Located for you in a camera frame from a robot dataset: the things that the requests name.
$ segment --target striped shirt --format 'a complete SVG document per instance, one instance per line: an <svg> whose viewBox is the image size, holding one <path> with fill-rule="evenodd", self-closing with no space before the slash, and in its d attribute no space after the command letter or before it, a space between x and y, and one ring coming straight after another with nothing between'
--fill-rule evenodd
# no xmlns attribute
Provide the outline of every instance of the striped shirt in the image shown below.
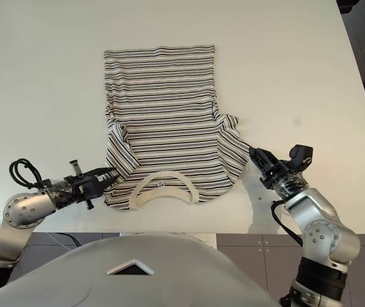
<svg viewBox="0 0 365 307"><path fill-rule="evenodd" d="M106 165L119 175L106 190L107 205L129 209L136 186L159 171L183 174L199 202L235 183L249 146L238 119L218 111L214 53L212 45L104 52ZM189 191L178 178L160 177L141 192L164 186Z"/></svg>

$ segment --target black wire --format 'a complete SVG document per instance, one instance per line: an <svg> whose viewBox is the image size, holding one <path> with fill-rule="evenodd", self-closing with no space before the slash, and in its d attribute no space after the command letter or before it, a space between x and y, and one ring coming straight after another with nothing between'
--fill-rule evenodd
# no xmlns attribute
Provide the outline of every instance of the black wire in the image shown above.
<svg viewBox="0 0 365 307"><path fill-rule="evenodd" d="M31 182L28 182L23 176L19 173L18 166L23 165L25 168L28 168L33 176L35 177L36 182L33 184ZM29 160L25 158L17 159L16 161L13 161L9 166L9 174L12 177L12 179L19 185L23 187L27 187L28 189L31 189L32 187L36 187L38 189L43 188L42 176L40 175L39 171L30 163Z"/></svg>
<svg viewBox="0 0 365 307"><path fill-rule="evenodd" d="M58 232L58 234L59 235L66 235L66 236L70 237L77 247L81 246L80 242L75 237L73 237L72 235L69 235L68 233L64 233L64 232Z"/></svg>
<svg viewBox="0 0 365 307"><path fill-rule="evenodd" d="M288 227L286 227L284 224L282 224L282 222L280 221L280 219L278 218L278 216L276 215L275 213L275 209L279 206L279 205L282 205L284 204L285 202L283 200L280 200L280 201L274 201L272 203L272 206L271 206L271 213L272 213L272 217L273 219L275 220L275 222L277 222L283 230L286 231L286 233L288 235L291 236L292 239L294 239L296 241L296 243L298 243L299 245L302 246L303 242L302 242L302 239L295 233L293 232L292 230L290 230Z"/></svg>

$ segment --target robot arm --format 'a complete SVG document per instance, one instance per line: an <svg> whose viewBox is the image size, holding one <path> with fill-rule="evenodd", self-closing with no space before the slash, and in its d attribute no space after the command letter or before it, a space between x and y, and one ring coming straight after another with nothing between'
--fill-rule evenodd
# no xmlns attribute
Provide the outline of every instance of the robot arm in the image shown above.
<svg viewBox="0 0 365 307"><path fill-rule="evenodd" d="M28 167L33 174L38 171L25 159L15 162L16 175L11 175L19 184L37 187L35 193L21 193L12 196L3 210L0 222L0 287L9 280L13 268L19 262L33 230L45 217L65 208L72 203L87 202L88 209L92 209L91 200L103 195L103 190L115 183L118 176L108 177L99 181L98 177L113 171L113 168L97 168L82 173L77 160L71 161L76 172L75 176L65 177L61 182L52 184L50 180L41 180L35 175L38 182L30 184L17 171L21 163Z"/></svg>
<svg viewBox="0 0 365 307"><path fill-rule="evenodd" d="M303 170L312 162L312 151L311 147L296 145L289 153L291 160L282 161L266 150L250 148L250 157L263 174L260 180L264 186L282 198L272 207L275 220L303 248L298 275L281 305L342 306L346 273L359 254L360 242L342 224L335 208L303 178ZM298 225L302 240L276 218L278 205L283 205Z"/></svg>

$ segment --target shirt sleeve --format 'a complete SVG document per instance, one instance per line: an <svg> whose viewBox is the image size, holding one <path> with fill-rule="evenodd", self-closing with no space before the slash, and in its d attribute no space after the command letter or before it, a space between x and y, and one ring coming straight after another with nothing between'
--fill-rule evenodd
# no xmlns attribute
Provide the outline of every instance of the shirt sleeve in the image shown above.
<svg viewBox="0 0 365 307"><path fill-rule="evenodd" d="M123 182L140 165L127 139L126 126L117 121L111 121L109 123L106 166L115 168L114 172L119 175L117 183Z"/></svg>

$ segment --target white table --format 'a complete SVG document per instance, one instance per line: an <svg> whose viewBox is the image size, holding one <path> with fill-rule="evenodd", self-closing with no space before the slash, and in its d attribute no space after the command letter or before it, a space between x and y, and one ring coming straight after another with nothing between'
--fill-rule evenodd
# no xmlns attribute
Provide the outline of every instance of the white table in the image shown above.
<svg viewBox="0 0 365 307"><path fill-rule="evenodd" d="M0 0L0 218L24 190L9 177L13 160L51 179L71 175L72 159L83 171L103 165L105 49L206 43L217 48L220 110L239 116L243 138L282 159L312 145L306 179L365 233L365 94L334 0ZM37 230L276 233L276 197L258 178L249 166L231 191L198 206L72 205Z"/></svg>

